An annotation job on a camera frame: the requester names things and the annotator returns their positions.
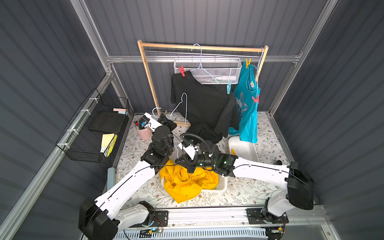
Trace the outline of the yellow t-shirt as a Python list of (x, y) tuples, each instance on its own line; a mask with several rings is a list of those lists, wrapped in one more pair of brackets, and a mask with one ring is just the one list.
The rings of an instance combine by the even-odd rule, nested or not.
[(211, 170), (196, 168), (191, 174), (172, 160), (159, 171), (166, 192), (178, 203), (191, 200), (202, 190), (214, 190), (219, 184), (219, 175)]

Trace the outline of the black t-shirt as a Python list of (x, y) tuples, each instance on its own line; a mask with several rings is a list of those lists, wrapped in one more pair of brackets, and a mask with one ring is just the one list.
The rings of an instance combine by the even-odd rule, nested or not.
[(185, 77), (171, 77), (171, 103), (189, 121), (187, 133), (215, 144), (229, 135), (229, 128), (239, 129), (235, 94), (227, 94), (226, 85), (202, 85), (186, 72)]

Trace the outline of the blue wire hanger black shirt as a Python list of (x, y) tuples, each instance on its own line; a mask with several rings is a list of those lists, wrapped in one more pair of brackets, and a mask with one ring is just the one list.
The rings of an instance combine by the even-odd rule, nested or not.
[(195, 43), (193, 44), (193, 46), (198, 46), (200, 48), (200, 63), (199, 63), (199, 67), (196, 68), (196, 69), (192, 69), (190, 70), (190, 72), (193, 72), (193, 71), (196, 71), (196, 70), (199, 70), (200, 72), (201, 71), (204, 71), (206, 74), (208, 74), (217, 84), (219, 84), (218, 80), (210, 73), (208, 72), (206, 69), (203, 68), (203, 49), (202, 49), (202, 46), (198, 43)]

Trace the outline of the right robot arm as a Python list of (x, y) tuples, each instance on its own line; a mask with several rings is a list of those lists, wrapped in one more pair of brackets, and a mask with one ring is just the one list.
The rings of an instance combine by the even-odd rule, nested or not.
[(176, 164), (192, 174), (207, 170), (219, 176), (249, 178), (273, 184), (279, 189), (265, 200), (256, 218), (266, 223), (288, 221), (287, 211), (297, 208), (312, 210), (315, 205), (314, 180), (299, 164), (270, 165), (257, 163), (236, 155), (222, 153), (218, 146), (192, 133), (181, 134), (179, 145), (183, 154)]

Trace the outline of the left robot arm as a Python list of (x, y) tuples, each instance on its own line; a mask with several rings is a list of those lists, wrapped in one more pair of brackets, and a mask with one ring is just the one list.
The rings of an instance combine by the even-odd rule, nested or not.
[(154, 117), (145, 113), (141, 126), (153, 132), (152, 143), (136, 166), (110, 190), (95, 200), (85, 200), (80, 206), (79, 229), (89, 240), (112, 240), (119, 231), (135, 225), (150, 226), (155, 219), (155, 208), (146, 201), (122, 210), (123, 205), (162, 168), (170, 167), (170, 156), (175, 150), (172, 131), (177, 124), (161, 114)]

